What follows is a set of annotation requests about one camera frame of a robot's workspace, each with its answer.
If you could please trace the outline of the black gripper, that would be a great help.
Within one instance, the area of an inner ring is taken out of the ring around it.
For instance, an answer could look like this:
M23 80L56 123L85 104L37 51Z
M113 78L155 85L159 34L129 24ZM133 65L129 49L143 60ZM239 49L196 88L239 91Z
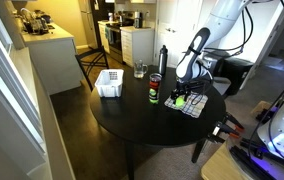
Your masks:
M184 95L183 100L186 102L189 94L192 92L205 93L207 83L202 80L191 80L188 82L177 81L176 89L171 92L171 99L176 100L179 95Z

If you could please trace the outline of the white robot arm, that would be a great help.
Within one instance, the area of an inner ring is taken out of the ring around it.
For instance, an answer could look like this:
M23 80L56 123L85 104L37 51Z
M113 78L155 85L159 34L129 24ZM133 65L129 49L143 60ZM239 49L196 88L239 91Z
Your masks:
M179 96L184 99L193 89L191 81L209 72L209 63L198 58L203 49L212 42L223 38L234 26L239 15L252 1L261 0L218 0L211 10L204 26L196 33L183 58L176 67L177 84L170 98L175 101Z

